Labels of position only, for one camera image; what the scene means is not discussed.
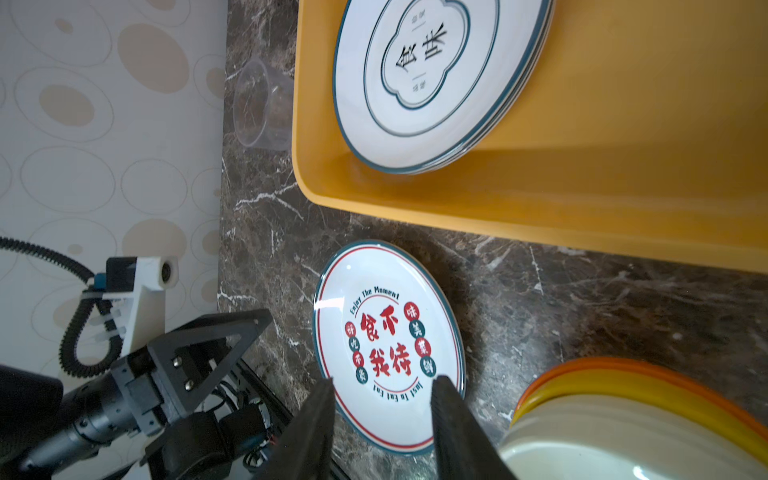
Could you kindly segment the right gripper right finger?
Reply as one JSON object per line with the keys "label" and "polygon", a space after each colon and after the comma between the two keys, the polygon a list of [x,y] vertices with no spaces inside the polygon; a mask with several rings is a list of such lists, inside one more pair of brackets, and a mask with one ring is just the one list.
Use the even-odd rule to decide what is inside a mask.
{"label": "right gripper right finger", "polygon": [[447,376],[433,381],[430,406],[439,479],[516,478]]}

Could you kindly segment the cream and orange bowl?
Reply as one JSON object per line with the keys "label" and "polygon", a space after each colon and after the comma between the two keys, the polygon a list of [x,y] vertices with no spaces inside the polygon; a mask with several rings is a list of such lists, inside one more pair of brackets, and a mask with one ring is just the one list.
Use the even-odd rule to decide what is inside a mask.
{"label": "cream and orange bowl", "polygon": [[520,479],[764,479],[745,449],[682,416],[602,395],[549,400],[498,448]]}

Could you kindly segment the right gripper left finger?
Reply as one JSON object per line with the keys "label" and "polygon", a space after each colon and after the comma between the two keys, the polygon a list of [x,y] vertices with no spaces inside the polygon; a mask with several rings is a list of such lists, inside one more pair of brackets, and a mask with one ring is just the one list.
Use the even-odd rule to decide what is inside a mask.
{"label": "right gripper left finger", "polygon": [[335,420],[332,379],[317,382],[255,479],[329,479]]}

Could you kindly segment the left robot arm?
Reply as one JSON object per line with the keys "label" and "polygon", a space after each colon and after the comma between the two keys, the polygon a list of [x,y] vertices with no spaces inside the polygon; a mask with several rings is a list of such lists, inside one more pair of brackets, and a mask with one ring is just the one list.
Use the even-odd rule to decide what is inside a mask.
{"label": "left robot arm", "polygon": [[267,309],[203,315],[69,393],[58,379],[2,367],[2,478],[49,479],[129,434],[152,440],[137,474],[225,478],[266,439],[262,413],[247,395],[223,417],[200,407],[272,321]]}

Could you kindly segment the clear plastic cup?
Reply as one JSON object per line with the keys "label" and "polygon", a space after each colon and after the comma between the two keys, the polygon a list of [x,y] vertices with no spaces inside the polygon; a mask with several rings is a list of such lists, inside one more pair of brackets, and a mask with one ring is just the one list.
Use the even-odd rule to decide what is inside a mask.
{"label": "clear plastic cup", "polygon": [[234,90],[235,135],[246,148],[285,152],[292,144],[294,81],[258,57],[251,58]]}

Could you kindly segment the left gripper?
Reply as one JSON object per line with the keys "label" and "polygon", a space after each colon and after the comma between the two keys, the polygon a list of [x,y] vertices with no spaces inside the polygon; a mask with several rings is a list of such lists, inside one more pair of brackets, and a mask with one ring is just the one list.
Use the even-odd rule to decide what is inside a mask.
{"label": "left gripper", "polygon": [[195,412],[272,322],[267,309],[203,315],[111,365],[134,430],[162,431],[140,460],[150,479],[223,479],[275,442],[282,410],[272,404]]}

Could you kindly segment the white plate quatrefoil design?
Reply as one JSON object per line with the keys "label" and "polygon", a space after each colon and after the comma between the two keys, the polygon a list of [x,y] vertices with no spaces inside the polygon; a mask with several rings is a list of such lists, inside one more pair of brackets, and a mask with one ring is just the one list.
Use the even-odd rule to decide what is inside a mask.
{"label": "white plate quatrefoil design", "polygon": [[553,1],[350,1],[333,100],[352,154],[415,175],[466,155],[503,119],[538,62]]}

